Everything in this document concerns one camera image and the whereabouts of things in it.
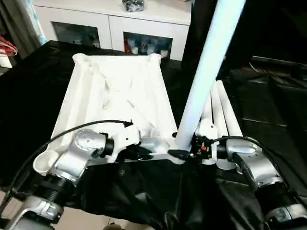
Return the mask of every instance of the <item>black cable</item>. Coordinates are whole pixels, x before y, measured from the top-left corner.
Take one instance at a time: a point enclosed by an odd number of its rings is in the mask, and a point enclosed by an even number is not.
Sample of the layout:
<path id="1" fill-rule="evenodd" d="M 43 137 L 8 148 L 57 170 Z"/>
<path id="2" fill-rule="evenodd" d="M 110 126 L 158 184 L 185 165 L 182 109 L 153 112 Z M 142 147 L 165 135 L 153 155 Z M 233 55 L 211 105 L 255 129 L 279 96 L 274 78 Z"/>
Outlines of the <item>black cable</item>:
<path id="1" fill-rule="evenodd" d="M 13 177 L 12 179 L 12 182 L 10 183 L 9 185 L 9 188 L 8 188 L 8 191 L 7 193 L 5 194 L 3 200 L 2 200 L 2 203 L 0 205 L 0 217 L 4 211 L 4 209 L 6 208 L 7 204 L 9 203 L 9 201 L 11 200 L 12 198 L 12 190 L 14 188 L 14 185 L 19 177 L 19 175 L 21 174 L 21 172 L 24 170 L 24 168 L 28 165 L 28 163 L 36 156 L 38 156 L 46 147 L 48 144 L 50 144 L 51 142 L 53 142 L 54 140 L 64 136 L 65 134 L 68 134 L 70 132 L 73 132 L 79 128 L 83 128 L 83 127 L 86 127 L 86 126 L 91 126 L 91 125 L 95 125 L 95 124 L 100 124 L 100 123 L 121 123 L 123 124 L 125 127 L 128 127 L 130 125 L 132 125 L 133 123 L 132 122 L 128 122 L 128 121 L 119 121 L 119 120 L 99 120 L 99 121 L 93 121 L 93 122 L 89 122 L 89 123 L 86 123 L 86 124 L 83 124 L 83 125 L 79 125 L 79 126 L 76 126 L 74 128 L 70 128 L 56 136 L 54 136 L 53 138 L 51 138 L 49 141 L 47 141 L 45 144 L 43 144 L 41 147 L 39 147 L 36 151 L 34 151 L 24 162 L 23 164 L 21 165 L 21 167 L 19 168 L 19 170 L 17 171 L 17 173 L 15 174 L 15 176 Z"/>

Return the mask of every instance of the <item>white cabinet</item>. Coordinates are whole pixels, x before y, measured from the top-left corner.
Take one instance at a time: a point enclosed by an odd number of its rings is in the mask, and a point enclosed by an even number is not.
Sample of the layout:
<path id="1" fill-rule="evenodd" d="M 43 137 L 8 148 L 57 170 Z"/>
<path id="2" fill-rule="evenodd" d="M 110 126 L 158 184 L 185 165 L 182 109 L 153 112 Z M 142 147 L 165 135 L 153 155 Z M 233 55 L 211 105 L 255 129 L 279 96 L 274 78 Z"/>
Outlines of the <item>white cabinet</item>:
<path id="1" fill-rule="evenodd" d="M 112 49 L 108 16 L 49 7 L 35 7 L 47 40 Z"/>
<path id="2" fill-rule="evenodd" d="M 126 12 L 122 0 L 34 0 L 47 40 L 120 50 L 152 52 L 181 60 L 191 3 L 146 0 L 142 12 Z"/>
<path id="3" fill-rule="evenodd" d="M 109 23 L 114 50 L 127 51 L 131 49 L 131 43 L 134 43 L 139 54 L 147 55 L 153 51 L 170 59 L 182 59 L 189 31 L 187 25 L 116 16 L 109 16 Z"/>

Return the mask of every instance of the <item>white pvc pipe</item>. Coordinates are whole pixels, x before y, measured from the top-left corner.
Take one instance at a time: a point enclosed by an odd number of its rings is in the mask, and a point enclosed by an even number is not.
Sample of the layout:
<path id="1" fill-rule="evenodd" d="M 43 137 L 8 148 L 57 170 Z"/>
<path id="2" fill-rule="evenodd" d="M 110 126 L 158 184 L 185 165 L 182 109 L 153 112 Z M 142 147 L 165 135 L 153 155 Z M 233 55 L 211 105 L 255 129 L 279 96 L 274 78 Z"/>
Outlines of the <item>white pvc pipe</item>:
<path id="1" fill-rule="evenodd" d="M 214 120 L 213 123 L 218 129 L 217 137 L 221 138 L 222 136 L 228 136 L 228 130 L 216 82 L 213 84 L 211 89 L 211 100 Z"/>
<path id="2" fill-rule="evenodd" d="M 188 101 L 176 137 L 179 149 L 189 149 L 214 80 L 219 72 L 245 0 L 218 0 Z"/>
<path id="3" fill-rule="evenodd" d="M 235 112 L 230 104 L 228 95 L 226 93 L 226 90 L 224 88 L 223 82 L 221 80 L 218 80 L 216 82 L 218 92 L 221 99 L 221 104 L 223 108 L 223 113 L 227 125 L 228 134 L 230 136 L 243 136 L 242 131 L 240 129 L 239 123 L 236 119 Z"/>
<path id="4" fill-rule="evenodd" d="M 218 138 L 222 136 L 228 136 L 228 130 L 223 113 L 217 82 L 215 82 L 214 85 L 212 86 L 211 99 L 212 99 L 213 120 L 214 120 L 214 125 L 218 129 L 217 133 Z M 229 162 L 228 160 L 221 160 L 221 159 L 217 160 L 216 166 L 223 170 L 230 170 L 236 167 L 235 164 Z"/>
<path id="5" fill-rule="evenodd" d="M 202 112 L 201 119 L 209 119 L 211 122 L 212 120 L 212 104 L 211 104 L 211 95 L 209 94 L 205 108 Z"/>

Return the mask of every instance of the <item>table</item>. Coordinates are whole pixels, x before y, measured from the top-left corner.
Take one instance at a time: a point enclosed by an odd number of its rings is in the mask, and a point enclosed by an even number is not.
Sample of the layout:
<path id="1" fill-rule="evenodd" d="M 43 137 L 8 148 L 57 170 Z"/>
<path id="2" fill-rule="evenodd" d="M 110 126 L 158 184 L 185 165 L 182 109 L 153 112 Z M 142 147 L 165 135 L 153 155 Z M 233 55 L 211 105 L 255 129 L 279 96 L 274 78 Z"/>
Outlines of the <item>table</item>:
<path id="1" fill-rule="evenodd" d="M 50 41 L 0 76 L 2 189 L 29 154 L 50 138 L 75 53 L 124 55 Z M 177 125 L 195 72 L 195 68 L 184 66 L 182 69 L 176 61 L 161 63 Z M 277 150 L 306 182 L 306 83 L 241 70 L 233 70 L 223 79 L 244 135 Z M 306 188 L 280 159 L 276 160 L 290 184 L 306 196 Z M 31 172 L 19 197 L 30 194 L 40 179 Z M 192 163 L 154 161 L 90 167 L 67 205 L 155 229 L 263 229 L 260 207 L 241 175 Z"/>

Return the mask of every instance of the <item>floor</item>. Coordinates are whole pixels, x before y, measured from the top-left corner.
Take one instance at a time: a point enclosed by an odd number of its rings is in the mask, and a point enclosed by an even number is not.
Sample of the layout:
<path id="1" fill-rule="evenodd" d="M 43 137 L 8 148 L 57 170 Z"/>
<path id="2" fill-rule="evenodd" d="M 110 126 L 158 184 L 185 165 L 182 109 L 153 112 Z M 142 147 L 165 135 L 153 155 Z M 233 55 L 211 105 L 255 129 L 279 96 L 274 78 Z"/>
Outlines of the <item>floor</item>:
<path id="1" fill-rule="evenodd" d="M 4 192 L 0 191 L 0 201 L 4 197 Z M 3 218 L 11 219 L 20 208 L 22 202 L 13 199 L 3 212 Z M 131 223 L 124 219 L 115 219 L 106 216 L 92 215 L 81 210 L 66 207 L 59 223 L 54 226 L 55 230 L 102 230 L 110 223 L 119 224 L 125 230 L 154 230 L 147 225 Z"/>

